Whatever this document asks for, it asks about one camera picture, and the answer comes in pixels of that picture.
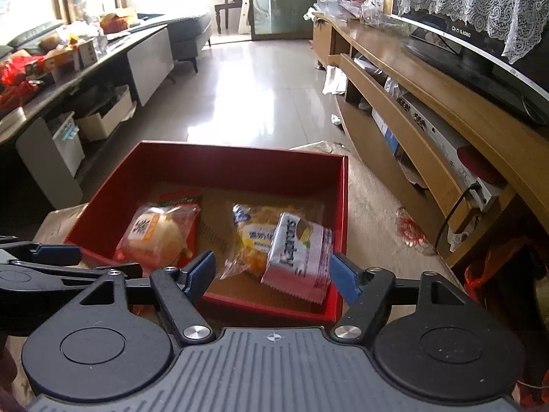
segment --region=white snack wrapper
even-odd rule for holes
[[[284,212],[274,231],[261,283],[321,304],[330,285],[332,232]]]

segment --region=floor tile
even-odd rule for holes
[[[338,113],[334,96],[314,88],[293,89],[290,93],[309,143],[333,141],[350,145],[343,130],[331,123],[331,115]]]
[[[175,63],[145,107],[124,122],[101,150],[82,183],[89,200],[141,140],[259,148],[292,148],[319,140],[347,140],[330,122],[337,112],[322,94],[326,74],[316,69],[308,41],[241,42],[205,47]]]

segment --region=cable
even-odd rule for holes
[[[440,237],[442,236],[443,234],[443,230],[444,230],[444,226],[446,226],[448,224],[448,220],[450,219],[450,217],[454,214],[454,212],[456,211],[457,207],[459,206],[459,204],[461,203],[461,201],[463,200],[463,198],[465,198],[465,195],[467,195],[467,193],[469,191],[472,191],[472,190],[478,190],[480,189],[480,184],[475,181],[473,184],[471,184],[467,189],[465,189],[463,191],[463,193],[459,196],[459,198],[457,199],[457,201],[454,203],[454,206],[452,206],[452,209],[450,210],[450,212],[448,213],[448,215],[446,216],[446,218],[444,218],[444,222],[442,224],[442,226],[440,226],[440,229],[439,229],[439,233],[437,234],[436,236],[436,241],[435,241],[435,249],[437,249],[439,247],[439,242],[440,242]]]
[[[454,49],[451,48],[451,47],[448,45],[448,43],[446,43],[446,41],[444,40],[444,37],[443,37],[442,35],[440,35],[440,34],[437,34],[437,35],[438,35],[439,39],[442,41],[442,43],[444,43],[444,45],[446,45],[446,47],[447,47],[450,51],[452,51],[455,55],[459,55],[459,53],[455,52]]]
[[[523,386],[526,386],[526,387],[530,387],[531,389],[540,389],[540,390],[549,389],[549,386],[533,386],[532,384],[527,384],[525,382],[518,381],[518,380],[517,380],[517,383],[522,384]]]

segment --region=metal screw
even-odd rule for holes
[[[341,325],[334,330],[339,339],[356,339],[362,334],[362,330],[354,325]]]
[[[207,338],[211,333],[211,330],[204,325],[191,325],[183,330],[183,335],[192,340],[199,340]]]

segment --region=packaged pastry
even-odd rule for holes
[[[199,199],[185,196],[141,206],[114,253],[120,263],[138,262],[146,274],[166,266],[184,266],[196,254]]]
[[[225,262],[221,279],[243,271],[261,279],[267,268],[267,255],[282,212],[305,216],[304,209],[293,206],[233,206],[235,245],[232,257]]]
[[[284,212],[274,231],[261,283],[321,304],[330,285],[332,241],[330,229]]]

